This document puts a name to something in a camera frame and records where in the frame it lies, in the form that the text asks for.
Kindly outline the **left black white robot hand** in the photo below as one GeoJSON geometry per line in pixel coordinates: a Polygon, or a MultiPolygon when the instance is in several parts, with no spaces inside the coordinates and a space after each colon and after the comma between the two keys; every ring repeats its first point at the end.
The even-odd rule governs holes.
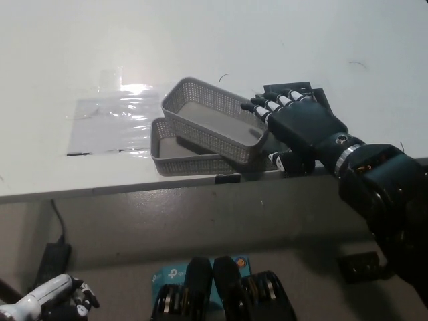
{"type": "Polygon", "coordinates": [[[100,307],[89,285],[81,279],[70,277],[71,288],[45,309],[42,320],[87,320],[90,310],[100,307]]]}

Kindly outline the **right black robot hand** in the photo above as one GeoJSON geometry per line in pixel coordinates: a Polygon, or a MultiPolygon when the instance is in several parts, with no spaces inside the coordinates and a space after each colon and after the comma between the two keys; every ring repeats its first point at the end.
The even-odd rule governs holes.
{"type": "Polygon", "coordinates": [[[259,118],[290,149],[268,155],[270,162],[289,176],[312,173],[317,161],[335,175],[336,163],[344,151],[364,145],[329,109],[289,88],[254,97],[242,103],[241,109],[259,118]]]}

